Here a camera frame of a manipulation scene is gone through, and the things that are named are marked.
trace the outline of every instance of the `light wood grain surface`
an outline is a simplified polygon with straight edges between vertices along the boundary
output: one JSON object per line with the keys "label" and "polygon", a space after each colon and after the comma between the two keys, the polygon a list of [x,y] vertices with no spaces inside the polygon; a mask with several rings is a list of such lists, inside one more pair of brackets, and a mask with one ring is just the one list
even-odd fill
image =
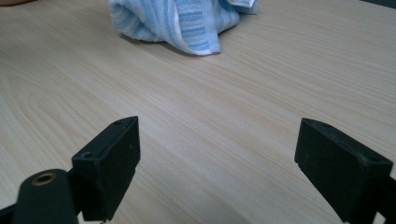
{"label": "light wood grain surface", "polygon": [[130,40],[106,0],[0,8],[0,207],[139,116],[142,159],[111,223],[341,223],[293,160],[300,120],[396,161],[396,10],[261,0],[220,43],[191,57]]}

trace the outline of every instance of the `blue and white cloth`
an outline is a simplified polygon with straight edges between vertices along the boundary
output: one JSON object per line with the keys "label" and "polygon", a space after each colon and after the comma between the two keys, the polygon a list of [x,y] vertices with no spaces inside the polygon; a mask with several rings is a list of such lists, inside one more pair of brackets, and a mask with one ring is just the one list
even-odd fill
{"label": "blue and white cloth", "polygon": [[218,34],[238,13],[256,14],[255,0],[109,0],[116,30],[133,39],[166,41],[189,54],[220,52]]}

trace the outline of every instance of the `black plastic part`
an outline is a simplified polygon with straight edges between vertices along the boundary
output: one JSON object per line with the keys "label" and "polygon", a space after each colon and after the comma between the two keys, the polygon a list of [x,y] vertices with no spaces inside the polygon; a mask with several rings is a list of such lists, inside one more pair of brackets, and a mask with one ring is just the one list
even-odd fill
{"label": "black plastic part", "polygon": [[344,222],[373,222],[392,161],[312,119],[302,119],[294,159]]}
{"label": "black plastic part", "polygon": [[47,170],[24,180],[11,223],[78,223],[67,172]]}
{"label": "black plastic part", "polygon": [[378,212],[387,219],[387,224],[396,223],[396,180],[391,177],[381,189]]}
{"label": "black plastic part", "polygon": [[72,158],[76,211],[87,221],[111,220],[139,161],[138,118],[110,124]]}
{"label": "black plastic part", "polygon": [[5,207],[0,210],[0,223],[8,224],[11,223],[12,217],[14,215],[15,204]]}

